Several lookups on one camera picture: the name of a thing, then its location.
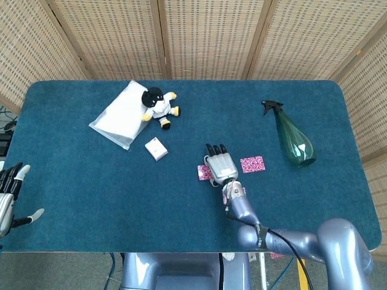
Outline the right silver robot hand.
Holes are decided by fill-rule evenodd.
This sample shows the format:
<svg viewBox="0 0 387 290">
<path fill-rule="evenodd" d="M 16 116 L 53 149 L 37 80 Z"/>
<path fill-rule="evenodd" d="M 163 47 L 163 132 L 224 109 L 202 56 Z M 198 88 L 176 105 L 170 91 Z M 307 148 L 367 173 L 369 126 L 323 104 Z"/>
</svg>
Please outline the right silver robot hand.
<svg viewBox="0 0 387 290">
<path fill-rule="evenodd" d="M 238 169 L 225 145 L 210 145 L 206 143 L 208 154 L 204 156 L 204 164 L 209 168 L 213 187 L 225 185 L 238 178 Z"/>
</svg>

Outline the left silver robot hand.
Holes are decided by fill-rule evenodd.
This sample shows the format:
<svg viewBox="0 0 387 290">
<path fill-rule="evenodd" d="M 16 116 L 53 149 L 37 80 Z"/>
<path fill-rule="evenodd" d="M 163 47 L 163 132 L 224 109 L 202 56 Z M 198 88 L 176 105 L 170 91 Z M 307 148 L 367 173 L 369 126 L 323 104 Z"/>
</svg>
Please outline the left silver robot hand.
<svg viewBox="0 0 387 290">
<path fill-rule="evenodd" d="M 30 171 L 30 165 L 17 163 L 13 167 L 4 169 L 4 163 L 5 161 L 1 161 L 1 238 L 8 235 L 12 228 L 33 223 L 45 212 L 40 208 L 29 216 L 15 218 L 15 204 L 25 176 Z"/>
</svg>

